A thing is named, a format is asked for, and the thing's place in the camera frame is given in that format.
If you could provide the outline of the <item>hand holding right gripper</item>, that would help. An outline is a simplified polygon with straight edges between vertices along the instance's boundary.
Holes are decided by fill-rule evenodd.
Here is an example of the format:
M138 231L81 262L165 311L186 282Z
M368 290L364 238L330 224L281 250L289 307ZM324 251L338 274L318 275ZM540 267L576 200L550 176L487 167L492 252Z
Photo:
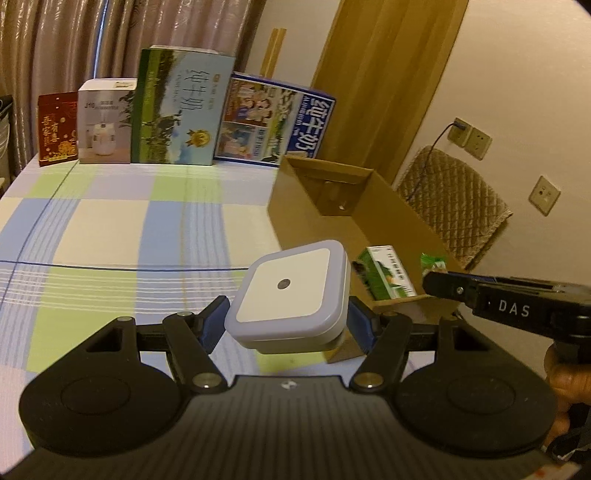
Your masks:
M589 365L563 362L555 345L551 345L546 352L544 369L547 383L558 399L557 415L544 442L545 446L549 446L554 439L568 432L570 408L580 403L590 405L591 369Z

